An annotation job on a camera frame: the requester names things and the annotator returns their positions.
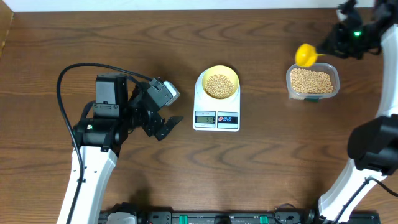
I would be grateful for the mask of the yellow measuring scoop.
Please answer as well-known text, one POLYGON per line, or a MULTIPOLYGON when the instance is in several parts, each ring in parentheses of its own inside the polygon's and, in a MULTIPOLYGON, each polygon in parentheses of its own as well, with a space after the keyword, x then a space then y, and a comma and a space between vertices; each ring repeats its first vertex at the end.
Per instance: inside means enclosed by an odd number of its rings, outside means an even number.
POLYGON ((324 54, 318 53, 314 46, 302 44, 295 53, 295 63, 299 67, 311 67, 320 56, 324 56, 324 54))

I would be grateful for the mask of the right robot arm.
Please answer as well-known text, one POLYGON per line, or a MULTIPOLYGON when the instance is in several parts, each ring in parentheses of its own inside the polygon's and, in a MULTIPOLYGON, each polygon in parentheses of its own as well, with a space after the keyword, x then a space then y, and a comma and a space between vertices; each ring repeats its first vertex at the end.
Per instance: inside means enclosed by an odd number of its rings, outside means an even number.
POLYGON ((316 51, 342 59, 381 54, 381 100, 376 117, 350 134, 349 159, 318 199, 312 223, 348 222, 363 197, 397 170, 397 1, 376 1, 367 24, 355 5, 356 1, 346 1, 338 6, 339 21, 316 51))

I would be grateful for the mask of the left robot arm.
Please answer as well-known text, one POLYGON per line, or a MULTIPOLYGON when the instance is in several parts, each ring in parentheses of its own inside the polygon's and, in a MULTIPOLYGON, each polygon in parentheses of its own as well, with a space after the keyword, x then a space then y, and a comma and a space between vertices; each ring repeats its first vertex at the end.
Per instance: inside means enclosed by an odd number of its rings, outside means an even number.
POLYGON ((142 128, 163 140, 183 119, 164 119, 159 110, 180 93, 168 81, 139 82, 121 73, 96 77, 96 99, 71 129, 72 168, 58 223, 97 223, 108 180, 130 132, 142 128))

